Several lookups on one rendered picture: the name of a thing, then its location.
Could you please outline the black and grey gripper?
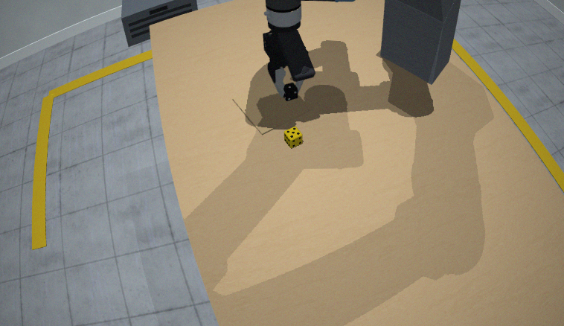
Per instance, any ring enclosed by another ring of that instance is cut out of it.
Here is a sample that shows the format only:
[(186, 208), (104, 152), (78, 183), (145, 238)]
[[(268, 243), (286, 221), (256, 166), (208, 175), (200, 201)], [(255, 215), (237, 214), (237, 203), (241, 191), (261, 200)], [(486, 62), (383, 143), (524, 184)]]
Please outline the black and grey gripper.
[[(268, 22), (268, 27), (271, 29), (271, 31), (267, 33), (263, 33), (264, 51), (269, 57), (268, 72), (273, 80), (273, 83), (275, 84), (276, 89), (278, 90), (279, 95), (282, 98), (285, 95), (285, 91), (283, 90), (285, 86), (283, 83), (283, 79), (286, 76), (286, 72), (284, 68), (287, 66), (287, 64), (283, 56), (282, 50), (279, 46), (279, 43), (277, 41), (277, 35), (278, 32), (288, 33), (295, 31), (299, 29), (300, 26), (301, 26), (301, 21), (296, 25), (285, 27), (285, 28), (274, 26)], [(298, 92), (300, 91), (303, 82), (304, 80), (296, 82), (295, 86), (298, 89)]]

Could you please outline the yellow die with black pips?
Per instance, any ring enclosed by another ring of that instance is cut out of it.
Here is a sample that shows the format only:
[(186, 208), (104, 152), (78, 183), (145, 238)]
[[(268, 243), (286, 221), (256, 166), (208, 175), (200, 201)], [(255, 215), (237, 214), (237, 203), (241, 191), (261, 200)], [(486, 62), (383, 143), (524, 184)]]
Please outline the yellow die with black pips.
[(284, 141), (290, 148), (296, 147), (303, 142), (302, 134), (297, 127), (290, 128), (284, 131)]

